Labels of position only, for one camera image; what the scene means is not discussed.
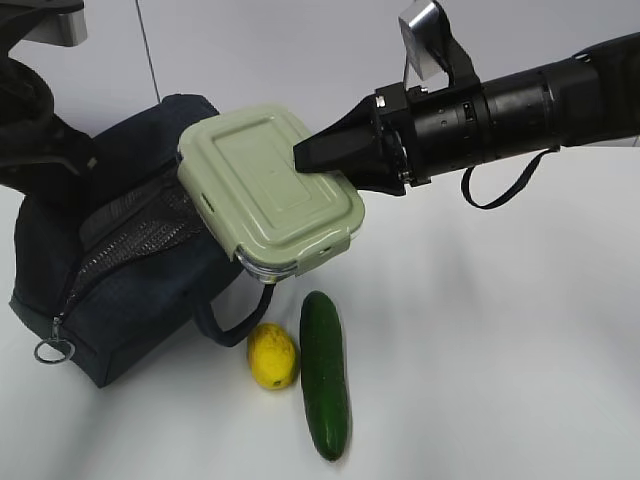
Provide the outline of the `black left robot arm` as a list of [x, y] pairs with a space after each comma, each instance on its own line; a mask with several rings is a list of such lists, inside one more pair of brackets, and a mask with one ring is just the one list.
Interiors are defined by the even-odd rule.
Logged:
[[1, 3], [1, 184], [59, 206], [85, 196], [94, 143], [56, 115], [49, 85], [10, 51], [22, 40], [79, 45], [87, 38], [84, 8], [82, 1]]

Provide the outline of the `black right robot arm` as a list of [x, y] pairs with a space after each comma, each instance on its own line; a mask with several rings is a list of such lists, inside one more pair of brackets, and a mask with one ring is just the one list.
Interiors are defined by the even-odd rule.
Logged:
[[463, 77], [428, 92], [377, 89], [347, 115], [298, 143], [300, 173], [341, 173], [358, 190], [403, 196], [431, 178], [528, 153], [639, 133], [639, 36], [481, 82]]

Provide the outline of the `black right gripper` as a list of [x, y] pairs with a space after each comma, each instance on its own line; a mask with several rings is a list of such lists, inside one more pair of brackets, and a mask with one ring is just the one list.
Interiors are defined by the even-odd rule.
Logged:
[[293, 147], [299, 173], [343, 175], [357, 190], [405, 196], [431, 182], [417, 120], [428, 91], [394, 83]]

